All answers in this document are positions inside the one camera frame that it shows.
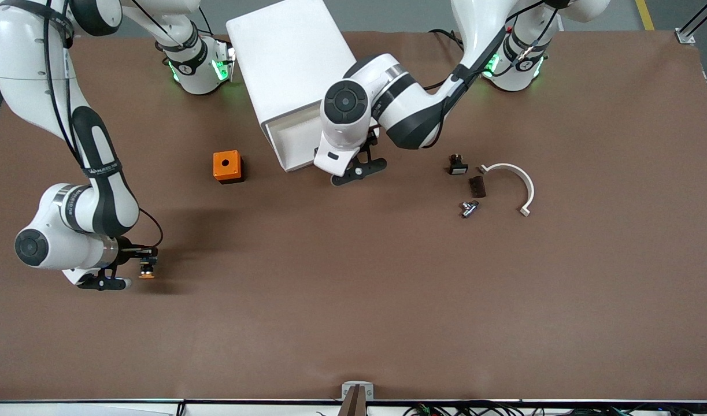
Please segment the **white drawer cabinet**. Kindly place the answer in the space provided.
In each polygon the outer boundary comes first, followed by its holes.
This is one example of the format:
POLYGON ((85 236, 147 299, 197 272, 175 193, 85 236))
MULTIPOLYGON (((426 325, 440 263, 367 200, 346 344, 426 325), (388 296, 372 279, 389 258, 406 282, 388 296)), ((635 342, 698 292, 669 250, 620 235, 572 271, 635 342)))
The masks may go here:
POLYGON ((320 109, 325 92, 356 61, 324 0, 282 0, 225 26, 265 137, 269 120, 320 109))

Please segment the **orange button enclosure box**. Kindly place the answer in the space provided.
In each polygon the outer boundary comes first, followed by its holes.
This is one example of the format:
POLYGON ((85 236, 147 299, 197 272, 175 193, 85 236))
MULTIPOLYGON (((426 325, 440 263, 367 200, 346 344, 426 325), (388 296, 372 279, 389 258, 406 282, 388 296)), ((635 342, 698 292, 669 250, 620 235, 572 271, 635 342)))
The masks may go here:
POLYGON ((244 159, 237 150, 213 153, 213 177, 220 184, 234 184, 246 179, 244 159))

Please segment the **grey mount bracket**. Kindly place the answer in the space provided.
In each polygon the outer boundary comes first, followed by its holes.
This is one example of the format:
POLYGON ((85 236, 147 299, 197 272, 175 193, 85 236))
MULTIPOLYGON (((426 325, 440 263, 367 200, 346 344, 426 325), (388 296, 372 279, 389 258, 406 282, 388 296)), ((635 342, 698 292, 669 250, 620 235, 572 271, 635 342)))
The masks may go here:
POLYGON ((358 396, 366 401, 375 400, 375 385, 369 381, 346 381, 342 384, 342 400, 350 391, 356 391, 358 396))

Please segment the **brown post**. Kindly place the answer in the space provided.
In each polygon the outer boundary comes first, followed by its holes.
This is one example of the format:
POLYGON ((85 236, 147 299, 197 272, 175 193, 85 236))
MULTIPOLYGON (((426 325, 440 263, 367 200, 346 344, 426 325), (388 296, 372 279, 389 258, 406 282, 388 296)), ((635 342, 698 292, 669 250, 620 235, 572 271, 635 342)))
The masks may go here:
POLYGON ((367 401, 358 396, 356 391, 350 391, 343 400, 337 416, 367 416, 367 401))

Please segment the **white curved bracket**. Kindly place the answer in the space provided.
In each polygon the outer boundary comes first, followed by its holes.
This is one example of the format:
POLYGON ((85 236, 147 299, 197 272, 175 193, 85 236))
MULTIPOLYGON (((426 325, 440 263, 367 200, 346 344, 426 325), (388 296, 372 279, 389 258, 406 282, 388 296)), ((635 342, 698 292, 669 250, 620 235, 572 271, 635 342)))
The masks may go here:
POLYGON ((479 166, 479 170, 482 174, 488 174, 491 173, 492 171, 496 171, 499 169, 507 170, 511 173, 516 174, 520 179, 522 179, 523 184, 527 188, 527 200, 523 203, 522 206, 519 208, 519 212, 521 215, 528 217, 531 215, 531 210, 530 206, 535 200, 535 184, 533 182, 533 179, 531 179, 530 175, 522 168, 520 168, 517 165, 514 164, 509 164, 509 163, 498 163, 498 164, 491 164, 490 166, 487 166, 485 164, 482 164, 479 166))

